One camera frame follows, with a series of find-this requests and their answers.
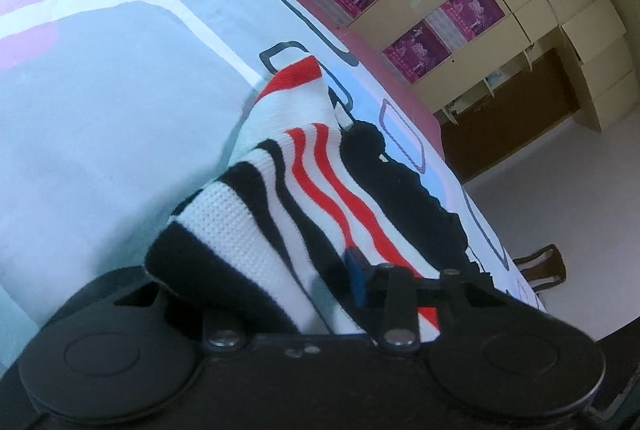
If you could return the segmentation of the striped knit sweater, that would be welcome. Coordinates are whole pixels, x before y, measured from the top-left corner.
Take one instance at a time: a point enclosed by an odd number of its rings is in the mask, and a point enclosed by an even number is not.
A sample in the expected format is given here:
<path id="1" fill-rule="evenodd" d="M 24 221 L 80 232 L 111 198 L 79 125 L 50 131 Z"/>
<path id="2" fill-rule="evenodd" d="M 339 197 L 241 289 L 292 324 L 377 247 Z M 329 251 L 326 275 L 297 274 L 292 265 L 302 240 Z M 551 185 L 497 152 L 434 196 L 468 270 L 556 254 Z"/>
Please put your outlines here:
<path id="1" fill-rule="evenodd" d="M 471 272 L 460 218 L 350 118 L 313 57 L 282 68 L 242 124 L 228 169 L 172 215 L 145 258 L 171 292 L 242 332 L 356 334 L 346 252 L 416 276 Z"/>

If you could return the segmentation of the wooden chair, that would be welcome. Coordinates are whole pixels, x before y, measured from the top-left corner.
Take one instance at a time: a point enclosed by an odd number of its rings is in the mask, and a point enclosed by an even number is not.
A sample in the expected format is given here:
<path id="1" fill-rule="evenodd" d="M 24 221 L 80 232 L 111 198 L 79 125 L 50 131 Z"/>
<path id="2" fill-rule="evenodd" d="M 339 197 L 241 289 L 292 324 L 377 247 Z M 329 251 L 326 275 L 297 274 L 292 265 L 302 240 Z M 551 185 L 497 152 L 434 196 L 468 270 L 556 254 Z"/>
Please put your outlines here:
<path id="1" fill-rule="evenodd" d="M 513 262 L 536 294 L 564 284 L 567 278 L 562 254 L 555 245 L 540 248 Z"/>

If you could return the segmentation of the dark brown door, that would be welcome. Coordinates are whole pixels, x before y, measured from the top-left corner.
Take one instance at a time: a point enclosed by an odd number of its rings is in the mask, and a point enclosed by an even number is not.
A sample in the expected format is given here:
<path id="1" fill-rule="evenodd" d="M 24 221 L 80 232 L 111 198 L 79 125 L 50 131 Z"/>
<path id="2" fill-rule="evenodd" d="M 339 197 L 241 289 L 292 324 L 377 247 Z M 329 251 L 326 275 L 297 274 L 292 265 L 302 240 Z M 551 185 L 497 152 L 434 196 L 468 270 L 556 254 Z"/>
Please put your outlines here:
<path id="1" fill-rule="evenodd" d="M 579 103 L 557 50 L 522 70 L 442 125 L 445 160 L 465 183 L 536 141 L 575 112 Z"/>

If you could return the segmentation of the white patterned duvet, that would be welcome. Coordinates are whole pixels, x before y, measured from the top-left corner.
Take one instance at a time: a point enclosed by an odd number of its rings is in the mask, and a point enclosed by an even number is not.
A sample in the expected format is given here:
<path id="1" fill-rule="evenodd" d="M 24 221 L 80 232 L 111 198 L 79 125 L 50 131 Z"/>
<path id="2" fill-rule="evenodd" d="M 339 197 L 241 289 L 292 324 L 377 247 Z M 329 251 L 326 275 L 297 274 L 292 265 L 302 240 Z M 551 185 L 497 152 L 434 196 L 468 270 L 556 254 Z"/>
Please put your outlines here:
<path id="1" fill-rule="evenodd" d="M 81 291 L 127 271 L 229 167 L 282 68 L 318 60 L 346 114 L 456 214 L 476 269 L 538 298 L 431 143 L 296 0 L 1 0 L 1 365 Z"/>

